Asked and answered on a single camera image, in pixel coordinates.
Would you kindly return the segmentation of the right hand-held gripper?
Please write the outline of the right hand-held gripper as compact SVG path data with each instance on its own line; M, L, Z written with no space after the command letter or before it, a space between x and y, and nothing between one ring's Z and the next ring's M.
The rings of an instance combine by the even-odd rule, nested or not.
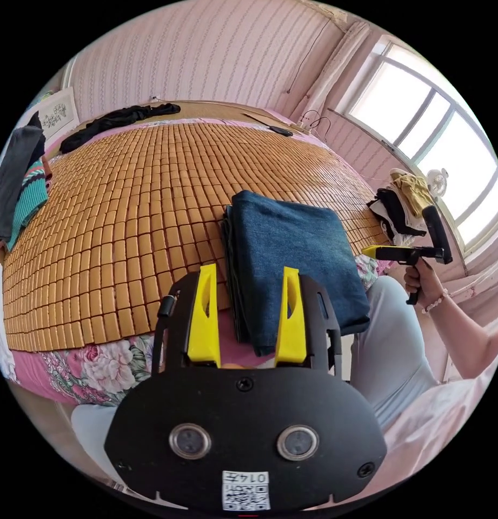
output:
M435 248L428 246L397 247L391 245L372 245L363 248L361 253L369 258L394 261L405 267L414 266L419 258L424 258L426 262L428 258L435 258ZM411 305L417 304L417 295L408 294L408 303Z

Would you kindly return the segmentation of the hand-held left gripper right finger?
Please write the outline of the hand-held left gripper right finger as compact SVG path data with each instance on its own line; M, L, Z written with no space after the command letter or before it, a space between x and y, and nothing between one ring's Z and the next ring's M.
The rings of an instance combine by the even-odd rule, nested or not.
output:
M299 271L284 267L274 366L301 365L306 358L306 322Z

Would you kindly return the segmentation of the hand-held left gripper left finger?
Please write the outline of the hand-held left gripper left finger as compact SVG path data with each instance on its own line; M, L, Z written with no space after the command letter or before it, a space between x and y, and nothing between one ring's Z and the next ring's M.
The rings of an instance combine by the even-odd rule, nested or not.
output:
M215 264L203 265L198 272L187 355L195 364L221 366Z

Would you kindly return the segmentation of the person's right hand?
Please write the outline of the person's right hand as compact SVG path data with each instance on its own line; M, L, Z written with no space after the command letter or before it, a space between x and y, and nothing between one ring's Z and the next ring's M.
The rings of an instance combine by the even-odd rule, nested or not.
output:
M424 258L419 258L414 266L406 267L404 284L409 295L417 295L417 304L424 313L435 309L448 295L434 269Z

